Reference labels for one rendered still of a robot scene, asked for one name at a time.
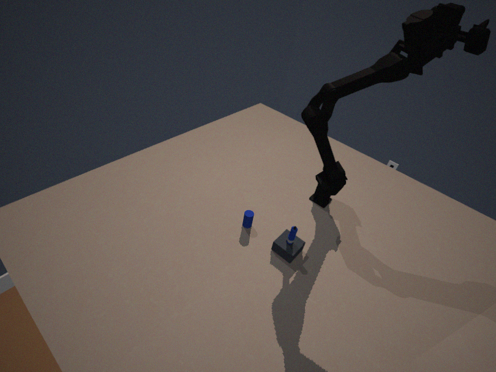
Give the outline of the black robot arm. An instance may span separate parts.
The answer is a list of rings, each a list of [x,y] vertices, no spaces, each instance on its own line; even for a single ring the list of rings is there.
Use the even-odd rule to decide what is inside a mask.
[[[387,55],[367,69],[324,84],[312,98],[301,116],[315,139],[324,167],[316,175],[318,186],[309,198],[311,201],[325,208],[332,200],[330,196],[336,195],[348,180],[345,170],[334,159],[327,137],[328,120],[338,99],[377,83],[404,80],[409,73],[422,75],[423,66],[435,59],[440,51],[433,40],[434,33],[440,32],[441,36],[448,38],[460,32],[461,26],[458,24],[464,12],[463,5],[439,3],[431,10],[410,14],[402,23],[404,41],[398,40]],[[401,55],[401,51],[408,57]]]

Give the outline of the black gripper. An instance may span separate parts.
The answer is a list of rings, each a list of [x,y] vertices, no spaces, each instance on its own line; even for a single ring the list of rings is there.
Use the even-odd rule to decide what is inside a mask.
[[[473,28],[471,28],[468,32],[460,31],[448,38],[441,36],[442,33],[440,32],[435,32],[433,40],[436,41],[440,49],[436,58],[441,58],[443,56],[443,51],[447,49],[452,50],[456,41],[465,43],[464,51],[476,55],[482,54],[487,48],[487,43],[490,37],[490,29],[487,28],[489,20],[490,19],[487,19],[479,25],[473,25]]]

